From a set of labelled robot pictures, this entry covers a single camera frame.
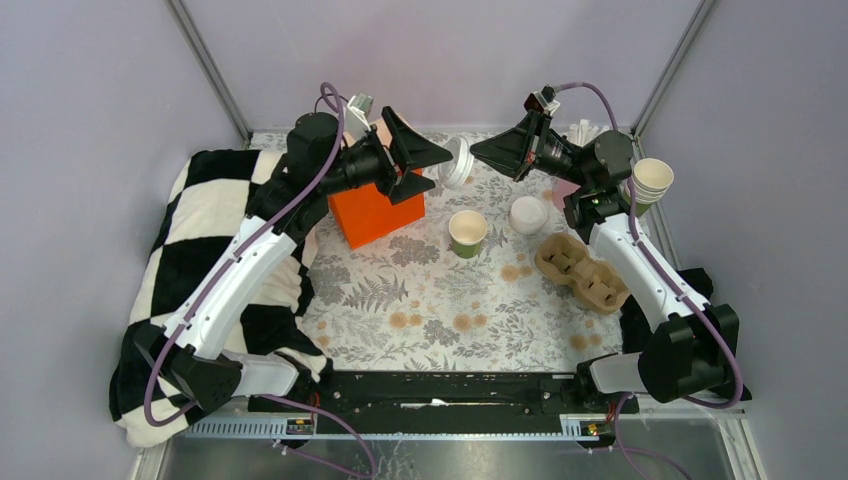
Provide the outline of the green paper coffee cup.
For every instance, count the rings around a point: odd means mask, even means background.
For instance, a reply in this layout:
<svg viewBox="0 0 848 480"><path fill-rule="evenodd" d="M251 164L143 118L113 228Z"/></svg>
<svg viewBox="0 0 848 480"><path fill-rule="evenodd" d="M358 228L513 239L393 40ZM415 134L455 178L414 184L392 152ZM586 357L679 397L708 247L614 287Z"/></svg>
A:
<svg viewBox="0 0 848 480"><path fill-rule="evenodd" d="M481 213L464 210L451 217L448 229L451 250L462 259L471 259L482 250L488 233L488 222Z"/></svg>

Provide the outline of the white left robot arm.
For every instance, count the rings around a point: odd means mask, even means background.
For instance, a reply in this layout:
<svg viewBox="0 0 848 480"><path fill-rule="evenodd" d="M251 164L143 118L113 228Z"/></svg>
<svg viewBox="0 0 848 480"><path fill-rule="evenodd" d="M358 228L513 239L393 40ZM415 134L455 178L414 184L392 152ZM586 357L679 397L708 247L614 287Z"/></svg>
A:
<svg viewBox="0 0 848 480"><path fill-rule="evenodd" d="M381 111L390 141L350 114L301 116L287 135L283 172L257 189L230 246L184 305L163 325L146 325L133 340L152 367L188 397L190 407L213 412L238 396L272 395L288 411L309 401L310 385L276 354L238 354L225 343L267 276L290 256L328 211L331 195L369 184L397 205L435 187L421 170L453 154L410 127L390 107Z"/></svg>

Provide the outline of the clear white plastic cup lid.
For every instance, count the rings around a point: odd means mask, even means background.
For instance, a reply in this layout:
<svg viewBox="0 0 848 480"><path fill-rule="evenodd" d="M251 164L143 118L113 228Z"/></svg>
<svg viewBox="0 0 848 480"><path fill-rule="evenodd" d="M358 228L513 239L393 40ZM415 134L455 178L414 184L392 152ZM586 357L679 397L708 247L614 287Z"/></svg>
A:
<svg viewBox="0 0 848 480"><path fill-rule="evenodd" d="M451 154L451 159L438 166L438 179L444 188L458 190L471 173L474 157L470 153L468 141L463 137L451 137L444 148Z"/></svg>

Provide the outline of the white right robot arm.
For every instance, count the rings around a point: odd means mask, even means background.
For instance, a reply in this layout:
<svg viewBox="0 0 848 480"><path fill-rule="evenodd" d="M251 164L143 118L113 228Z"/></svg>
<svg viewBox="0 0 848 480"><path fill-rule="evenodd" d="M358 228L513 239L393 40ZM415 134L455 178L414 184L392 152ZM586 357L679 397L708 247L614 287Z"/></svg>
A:
<svg viewBox="0 0 848 480"><path fill-rule="evenodd" d="M735 311L712 305L678 275L644 236L634 202L619 192L620 183L633 182L633 147L626 134L608 130L577 146L552 129L548 115L529 111L515 127L473 144L470 152L516 182L538 170L577 185L564 200L569 227L612 265L650 325L642 351L579 365L573 386L579 407L597 412L615 393L648 394L661 403L685 399L713 409L743 399Z"/></svg>

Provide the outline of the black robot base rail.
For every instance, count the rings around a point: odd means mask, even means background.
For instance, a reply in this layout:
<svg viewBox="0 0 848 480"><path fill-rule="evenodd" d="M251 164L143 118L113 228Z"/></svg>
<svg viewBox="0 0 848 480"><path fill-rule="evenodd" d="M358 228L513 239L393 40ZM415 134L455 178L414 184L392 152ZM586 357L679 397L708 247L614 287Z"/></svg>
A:
<svg viewBox="0 0 848 480"><path fill-rule="evenodd" d="M297 382L288 397L362 436L595 440L616 412L639 410L570 373L336 371L319 384Z"/></svg>

